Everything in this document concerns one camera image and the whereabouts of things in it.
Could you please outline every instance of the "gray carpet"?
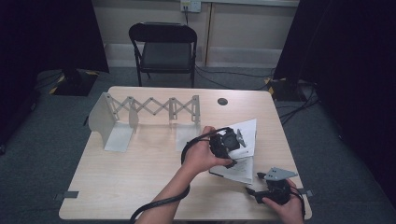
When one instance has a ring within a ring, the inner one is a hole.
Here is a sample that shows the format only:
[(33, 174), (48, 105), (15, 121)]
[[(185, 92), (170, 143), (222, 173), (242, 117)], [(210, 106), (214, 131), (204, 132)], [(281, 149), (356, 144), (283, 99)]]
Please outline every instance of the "gray carpet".
[[(195, 88), (265, 91), (263, 77), (271, 75), (271, 69), (206, 69), (260, 77), (198, 70)], [(66, 191), (73, 178), (91, 132), (84, 121), (94, 103), (111, 86), (137, 86), (135, 70), (111, 68), (110, 74), (101, 73), (86, 97), (49, 95), (57, 74), (47, 71), (39, 75), (37, 87), (42, 95), (37, 107), (0, 157), (0, 223), (127, 223), (61, 220), (62, 203), (53, 198)], [(147, 80), (143, 75), (143, 85), (190, 86), (188, 76), (177, 76), (179, 81), (173, 78), (152, 75)], [(302, 104), (276, 102), (279, 115)], [(323, 105), (298, 112), (284, 130), (304, 186), (315, 192), (309, 199), (313, 217), (306, 223), (396, 223), (394, 208), (361, 160), (340, 141), (336, 123)]]

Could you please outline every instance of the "black chair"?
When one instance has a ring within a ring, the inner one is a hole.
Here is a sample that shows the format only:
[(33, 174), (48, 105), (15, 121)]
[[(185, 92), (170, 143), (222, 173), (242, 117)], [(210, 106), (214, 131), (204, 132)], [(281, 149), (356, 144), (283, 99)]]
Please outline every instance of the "black chair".
[[(142, 86), (140, 73), (191, 74), (194, 87), (194, 69), (197, 34), (187, 25), (165, 22), (140, 22), (129, 29), (134, 44), (134, 57)], [(144, 43), (143, 53), (137, 47)]]

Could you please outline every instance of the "table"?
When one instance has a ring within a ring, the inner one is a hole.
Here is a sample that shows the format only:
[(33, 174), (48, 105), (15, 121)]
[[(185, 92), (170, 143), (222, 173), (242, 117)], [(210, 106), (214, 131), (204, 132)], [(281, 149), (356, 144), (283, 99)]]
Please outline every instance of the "table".
[[(274, 166), (298, 172), (271, 95), (266, 91), (112, 87), (108, 93), (120, 102), (127, 96), (140, 102), (149, 97), (160, 102), (170, 97), (187, 102), (199, 95), (202, 128), (257, 119), (254, 172), (265, 173)], [(219, 105), (219, 98), (227, 99), (228, 104)], [(78, 191), (78, 197), (64, 199), (60, 218), (129, 219), (138, 207), (151, 202), (161, 191), (180, 167), (180, 152), (175, 150), (176, 132), (169, 128), (167, 112), (159, 113), (155, 119), (150, 116), (139, 114), (139, 127), (124, 153), (104, 151), (100, 134), (92, 132), (68, 189)], [(126, 118), (127, 113), (120, 114), (120, 120)], [(298, 188), (303, 186), (299, 176), (292, 181)], [(305, 209), (305, 218), (311, 218), (306, 198)], [(274, 211), (246, 194), (245, 184), (209, 173), (201, 173), (192, 181), (191, 192), (181, 201), (175, 216), (177, 220), (276, 218)]]

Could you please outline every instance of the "wall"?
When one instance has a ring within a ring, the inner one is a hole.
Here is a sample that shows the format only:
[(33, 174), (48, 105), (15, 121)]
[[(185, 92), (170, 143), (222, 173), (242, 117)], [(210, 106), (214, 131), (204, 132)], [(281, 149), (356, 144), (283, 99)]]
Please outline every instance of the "wall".
[[(140, 21), (186, 23), (178, 1), (93, 0), (109, 66), (134, 66), (129, 28)], [(198, 34), (197, 63), (275, 67), (296, 7), (202, 3), (189, 13)]]

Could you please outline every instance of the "chair backrest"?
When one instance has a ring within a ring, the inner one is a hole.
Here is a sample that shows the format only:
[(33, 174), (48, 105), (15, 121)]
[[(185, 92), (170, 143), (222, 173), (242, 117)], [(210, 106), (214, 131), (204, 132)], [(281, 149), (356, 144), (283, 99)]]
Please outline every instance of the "chair backrest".
[(194, 43), (197, 34), (187, 25), (168, 22), (140, 22), (129, 29), (129, 37), (137, 42)]

